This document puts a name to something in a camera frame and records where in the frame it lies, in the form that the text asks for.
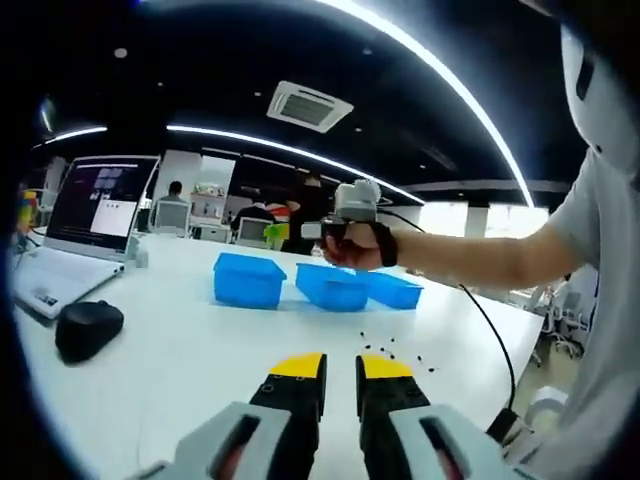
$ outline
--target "blue container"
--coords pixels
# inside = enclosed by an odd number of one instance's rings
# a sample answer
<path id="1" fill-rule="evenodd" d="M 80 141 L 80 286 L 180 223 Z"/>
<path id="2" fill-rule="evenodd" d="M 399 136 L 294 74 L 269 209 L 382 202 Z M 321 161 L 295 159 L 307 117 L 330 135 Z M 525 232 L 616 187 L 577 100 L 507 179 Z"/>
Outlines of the blue container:
<path id="1" fill-rule="evenodd" d="M 408 310 L 416 308 L 422 287 L 398 277 L 376 272 L 356 272 L 369 284 L 369 296 L 388 307 Z"/>
<path id="2" fill-rule="evenodd" d="M 276 308 L 287 275 L 268 258 L 221 253 L 213 266 L 219 302 L 244 308 Z"/>
<path id="3" fill-rule="evenodd" d="M 367 282 L 339 268 L 299 263 L 296 286 L 325 310 L 355 312 L 367 304 Z"/>

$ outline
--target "ceiling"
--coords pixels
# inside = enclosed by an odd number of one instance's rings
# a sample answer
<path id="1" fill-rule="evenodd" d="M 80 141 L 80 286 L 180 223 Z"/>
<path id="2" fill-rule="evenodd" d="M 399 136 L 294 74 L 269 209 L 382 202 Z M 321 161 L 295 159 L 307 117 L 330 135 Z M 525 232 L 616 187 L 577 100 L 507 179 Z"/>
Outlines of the ceiling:
<path id="1" fill-rule="evenodd" d="M 536 204 L 562 200 L 585 146 L 564 96 L 556 24 L 517 0 L 357 3 L 395 23 L 458 77 L 493 121 L 524 178 L 549 181 L 532 184 Z M 454 89 L 398 41 L 334 7 L 315 0 L 151 0 L 93 15 L 107 21 L 84 18 L 73 25 L 74 36 L 51 40 L 60 55 L 46 67 L 49 121 L 54 133 L 94 125 L 108 131 L 50 143 L 34 155 L 207 147 L 311 168 L 341 181 L 354 178 L 272 147 L 165 129 L 179 124 L 295 147 L 407 187 L 425 200 L 524 201 L 503 153 Z M 125 58 L 114 54 L 118 48 L 126 49 Z M 354 109 L 327 133 L 269 118 L 281 80 Z M 41 123 L 34 144 L 51 135 Z M 294 173 L 243 157 L 233 185 L 287 188 Z M 479 180 L 506 182 L 500 189 L 495 182 L 464 183 Z M 384 194 L 399 204 L 415 203 Z"/>

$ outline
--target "ceiling vent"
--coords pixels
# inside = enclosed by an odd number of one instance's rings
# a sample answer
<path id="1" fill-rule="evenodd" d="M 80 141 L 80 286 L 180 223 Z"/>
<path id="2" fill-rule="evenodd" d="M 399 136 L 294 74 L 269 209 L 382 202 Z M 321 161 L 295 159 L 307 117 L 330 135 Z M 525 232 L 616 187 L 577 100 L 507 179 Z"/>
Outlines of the ceiling vent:
<path id="1" fill-rule="evenodd" d="M 353 110 L 353 105 L 311 88 L 282 81 L 267 116 L 325 133 Z"/>

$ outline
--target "wrist strap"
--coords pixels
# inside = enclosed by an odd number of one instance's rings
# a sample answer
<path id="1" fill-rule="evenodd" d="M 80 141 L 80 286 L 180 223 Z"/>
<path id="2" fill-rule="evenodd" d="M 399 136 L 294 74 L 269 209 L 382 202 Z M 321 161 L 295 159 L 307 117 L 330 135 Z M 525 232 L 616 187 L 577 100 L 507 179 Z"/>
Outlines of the wrist strap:
<path id="1" fill-rule="evenodd" d="M 380 259 L 383 267 L 393 267 L 398 263 L 398 243 L 391 234 L 391 229 L 380 222 L 372 222 L 369 224 L 378 247 L 380 247 Z"/>

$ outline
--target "white laptop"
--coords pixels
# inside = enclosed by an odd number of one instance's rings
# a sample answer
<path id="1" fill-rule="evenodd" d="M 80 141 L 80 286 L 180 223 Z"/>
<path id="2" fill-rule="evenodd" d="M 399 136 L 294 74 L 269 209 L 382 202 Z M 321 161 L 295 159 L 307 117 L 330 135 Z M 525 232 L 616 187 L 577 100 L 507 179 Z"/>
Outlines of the white laptop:
<path id="1" fill-rule="evenodd" d="M 157 156 L 77 158 L 41 247 L 14 270 L 18 300 L 49 319 L 124 271 L 127 246 Z"/>

